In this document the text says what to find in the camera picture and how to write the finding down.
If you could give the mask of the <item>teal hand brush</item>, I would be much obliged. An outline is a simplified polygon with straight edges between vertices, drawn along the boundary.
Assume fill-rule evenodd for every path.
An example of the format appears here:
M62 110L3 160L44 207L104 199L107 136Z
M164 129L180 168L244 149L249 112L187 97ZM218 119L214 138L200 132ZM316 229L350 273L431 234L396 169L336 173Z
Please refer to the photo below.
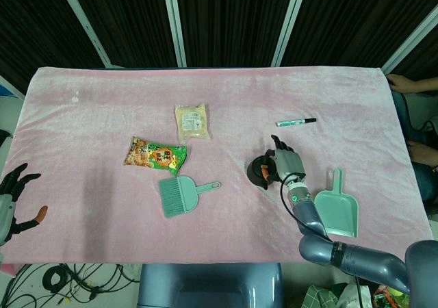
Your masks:
M218 181L205 185L196 185L187 176L162 179L158 182L162 209L166 218L187 214L198 205L200 194L217 190L221 187Z

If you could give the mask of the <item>black teapot lid wooden knob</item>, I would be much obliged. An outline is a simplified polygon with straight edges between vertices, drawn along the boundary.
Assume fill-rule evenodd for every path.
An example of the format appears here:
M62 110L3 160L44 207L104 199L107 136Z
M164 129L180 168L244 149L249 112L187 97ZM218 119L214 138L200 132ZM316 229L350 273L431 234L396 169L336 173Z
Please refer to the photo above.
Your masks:
M274 173L276 171L276 165L271 157L265 155L260 155L256 157L251 163L251 170L253 172L261 172L262 166L268 169L269 173Z

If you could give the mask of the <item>bystander blue jeans legs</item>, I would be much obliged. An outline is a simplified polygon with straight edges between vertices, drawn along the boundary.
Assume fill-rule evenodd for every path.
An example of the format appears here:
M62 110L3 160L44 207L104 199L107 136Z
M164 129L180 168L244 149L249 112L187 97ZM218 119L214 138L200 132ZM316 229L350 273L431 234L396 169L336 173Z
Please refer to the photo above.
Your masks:
M416 129L413 126L405 96L399 92L391 92L396 113L402 129L404 140L424 144L431 149L438 149L438 134L432 129ZM420 195L425 203L438 198L438 172L428 164L411 161Z

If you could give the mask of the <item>green orange snack bag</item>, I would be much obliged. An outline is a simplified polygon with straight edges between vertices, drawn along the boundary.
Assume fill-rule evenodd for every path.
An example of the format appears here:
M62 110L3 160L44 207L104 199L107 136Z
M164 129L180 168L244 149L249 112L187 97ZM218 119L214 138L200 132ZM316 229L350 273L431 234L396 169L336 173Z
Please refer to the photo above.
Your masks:
M186 146L159 144L139 137L132 137L123 164L167 170L176 177L187 154Z

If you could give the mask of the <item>black pleated curtain panel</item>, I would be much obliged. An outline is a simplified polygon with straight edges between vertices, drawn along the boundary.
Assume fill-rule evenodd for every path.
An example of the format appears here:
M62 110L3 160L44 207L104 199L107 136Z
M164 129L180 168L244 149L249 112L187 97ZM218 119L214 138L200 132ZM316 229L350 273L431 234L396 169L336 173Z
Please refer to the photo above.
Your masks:
M290 0L178 0L189 67L269 67Z
M113 65L177 66L165 0L78 0Z
M21 94L40 67L101 68L67 0L0 0L0 76Z
M438 0L302 0L282 66L382 67Z

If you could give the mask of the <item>white blue partition edge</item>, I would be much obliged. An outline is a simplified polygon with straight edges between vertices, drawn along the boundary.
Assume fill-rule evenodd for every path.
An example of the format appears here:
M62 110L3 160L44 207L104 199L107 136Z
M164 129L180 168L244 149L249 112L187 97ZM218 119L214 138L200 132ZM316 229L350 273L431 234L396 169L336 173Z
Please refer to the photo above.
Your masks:
M0 86L13 94L16 98L24 101L25 95L20 92L14 85L12 85L7 79L0 75Z

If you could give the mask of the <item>bystander bare hand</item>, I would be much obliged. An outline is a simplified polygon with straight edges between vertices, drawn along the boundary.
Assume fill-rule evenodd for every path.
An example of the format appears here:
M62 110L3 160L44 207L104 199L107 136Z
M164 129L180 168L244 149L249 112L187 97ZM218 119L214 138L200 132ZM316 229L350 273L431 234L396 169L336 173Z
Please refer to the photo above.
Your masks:
M405 76L388 74L390 88L396 92L410 93L415 90L416 83Z
M407 149L412 162L423 164L438 172L438 149L409 140Z

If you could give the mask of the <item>teal dustpan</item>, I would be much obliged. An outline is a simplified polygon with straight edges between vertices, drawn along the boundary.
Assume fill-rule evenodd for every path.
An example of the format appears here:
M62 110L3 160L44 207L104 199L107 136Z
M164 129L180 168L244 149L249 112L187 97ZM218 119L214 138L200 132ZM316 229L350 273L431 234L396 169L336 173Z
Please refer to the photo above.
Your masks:
M357 238L359 234L359 204L355 197L344 192L344 172L333 171L333 188L318 192L316 209L327 233Z

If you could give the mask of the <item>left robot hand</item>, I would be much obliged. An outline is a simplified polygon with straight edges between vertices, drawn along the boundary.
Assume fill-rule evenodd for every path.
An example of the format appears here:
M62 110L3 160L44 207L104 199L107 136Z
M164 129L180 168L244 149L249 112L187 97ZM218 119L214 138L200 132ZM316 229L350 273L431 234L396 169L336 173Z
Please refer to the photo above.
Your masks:
M20 178L21 173L27 166L28 163L24 163L16 167L0 183L0 246L9 242L13 235L18 235L28 229L37 227L47 214L48 207L44 205L33 219L21 223L16 221L14 214L18 198L27 183L41 176L40 173L34 173Z

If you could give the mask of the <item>colourful snack wrapper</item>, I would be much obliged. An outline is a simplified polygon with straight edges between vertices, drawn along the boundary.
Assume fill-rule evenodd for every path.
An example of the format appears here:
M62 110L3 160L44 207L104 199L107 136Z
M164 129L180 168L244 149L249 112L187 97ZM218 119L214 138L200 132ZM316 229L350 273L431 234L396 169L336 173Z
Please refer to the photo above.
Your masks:
M372 296L373 308L409 308L409 295L381 285Z

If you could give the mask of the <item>white partition post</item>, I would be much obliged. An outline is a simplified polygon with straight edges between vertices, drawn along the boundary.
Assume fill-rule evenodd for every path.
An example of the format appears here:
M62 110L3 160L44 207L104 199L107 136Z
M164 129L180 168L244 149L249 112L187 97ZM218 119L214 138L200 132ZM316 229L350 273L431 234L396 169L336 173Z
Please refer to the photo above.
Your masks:
M187 66L178 0L165 0L177 66Z
M93 29L88 17L86 16L86 13L84 12L79 0L67 0L70 8L72 9L73 13L77 17L79 23L83 27L86 35L90 39L94 49L96 50L98 56L100 57L104 67L106 68L112 68L113 65L110 61L110 58L108 57L108 54L106 50L104 49L101 41L99 40L95 30Z
M303 0L289 0L271 67L280 67Z
M438 4L411 32L407 39L394 51L381 67L382 72L390 74L412 52L414 48L438 25Z

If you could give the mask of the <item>blue grey robot torso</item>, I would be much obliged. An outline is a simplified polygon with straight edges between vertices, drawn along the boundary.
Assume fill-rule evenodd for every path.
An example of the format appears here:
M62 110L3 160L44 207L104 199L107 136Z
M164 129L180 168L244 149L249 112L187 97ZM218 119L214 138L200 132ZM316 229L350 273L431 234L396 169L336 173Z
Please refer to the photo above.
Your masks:
M284 308L278 263L144 264L137 308Z

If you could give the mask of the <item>pink plush table cloth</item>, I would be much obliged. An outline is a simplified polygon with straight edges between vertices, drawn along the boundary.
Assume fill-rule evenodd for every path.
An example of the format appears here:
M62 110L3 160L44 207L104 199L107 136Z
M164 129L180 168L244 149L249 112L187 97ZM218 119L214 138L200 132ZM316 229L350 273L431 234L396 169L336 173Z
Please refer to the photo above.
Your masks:
M123 164L132 137L178 143L176 105L204 103L210 139L188 140L181 174L221 183L197 208L163 214L169 176ZM277 127L276 122L316 118ZM247 165L291 146L311 193L335 168L359 203L353 244L403 257L432 237L384 74L377 68L292 67L84 70L43 67L32 77L4 170L28 163L16 219L42 223L2 248L7 264L217 263L300 260L300 232L279 185L254 186Z

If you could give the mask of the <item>green white patterned bag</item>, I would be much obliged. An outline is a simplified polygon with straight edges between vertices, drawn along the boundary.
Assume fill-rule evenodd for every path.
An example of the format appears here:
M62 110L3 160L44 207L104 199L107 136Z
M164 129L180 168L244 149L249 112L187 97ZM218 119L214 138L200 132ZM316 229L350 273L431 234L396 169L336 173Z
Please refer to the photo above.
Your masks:
M301 308L373 308L369 287L360 286L361 302L354 282L338 283L331 289L311 285L304 297Z

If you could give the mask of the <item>black round object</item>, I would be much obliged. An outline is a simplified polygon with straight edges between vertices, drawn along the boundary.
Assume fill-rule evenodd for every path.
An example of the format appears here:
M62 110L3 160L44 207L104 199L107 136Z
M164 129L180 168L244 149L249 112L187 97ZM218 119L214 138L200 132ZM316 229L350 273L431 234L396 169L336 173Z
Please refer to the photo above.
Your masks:
M270 153L266 153L265 156L273 159L273 155ZM253 185L267 190L270 184L281 181L277 170L274 173L269 173L268 169L265 166L262 166L261 172L253 172L251 170L251 163L248 165L246 175Z

